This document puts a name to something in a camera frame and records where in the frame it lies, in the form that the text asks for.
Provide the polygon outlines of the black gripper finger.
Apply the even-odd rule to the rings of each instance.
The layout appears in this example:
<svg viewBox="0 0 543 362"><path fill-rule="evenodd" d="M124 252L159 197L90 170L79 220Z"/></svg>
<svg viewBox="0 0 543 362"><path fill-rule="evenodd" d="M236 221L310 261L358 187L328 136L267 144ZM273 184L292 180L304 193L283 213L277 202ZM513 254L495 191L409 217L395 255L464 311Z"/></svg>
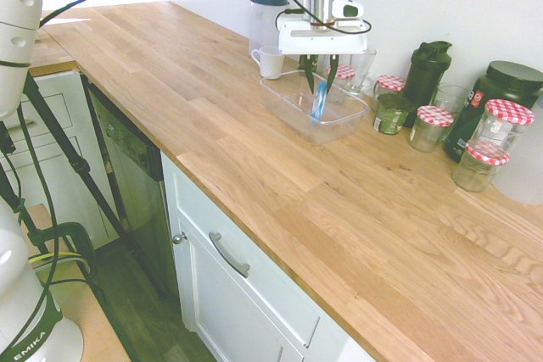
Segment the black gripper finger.
<svg viewBox="0 0 543 362"><path fill-rule="evenodd" d="M313 93L315 90L313 72L316 70L317 61L318 61L317 55L303 54L299 56L298 68L304 72L305 78L307 79L308 86L310 88L311 93Z"/></svg>
<svg viewBox="0 0 543 362"><path fill-rule="evenodd" d="M335 79L335 76L337 74L337 70L339 67L339 56L336 54L331 54L329 56L329 73L327 74L327 88L326 91L329 92L332 88L333 81Z"/></svg>

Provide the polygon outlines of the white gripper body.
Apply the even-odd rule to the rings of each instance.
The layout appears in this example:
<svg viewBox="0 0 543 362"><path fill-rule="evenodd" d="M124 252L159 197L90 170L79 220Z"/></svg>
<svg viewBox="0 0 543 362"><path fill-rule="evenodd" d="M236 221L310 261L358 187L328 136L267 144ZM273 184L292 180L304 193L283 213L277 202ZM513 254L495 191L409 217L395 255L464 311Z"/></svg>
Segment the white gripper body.
<svg viewBox="0 0 543 362"><path fill-rule="evenodd" d="M280 18L278 47L287 55L362 54L367 49L368 23L340 19L333 29L316 29L304 19Z"/></svg>

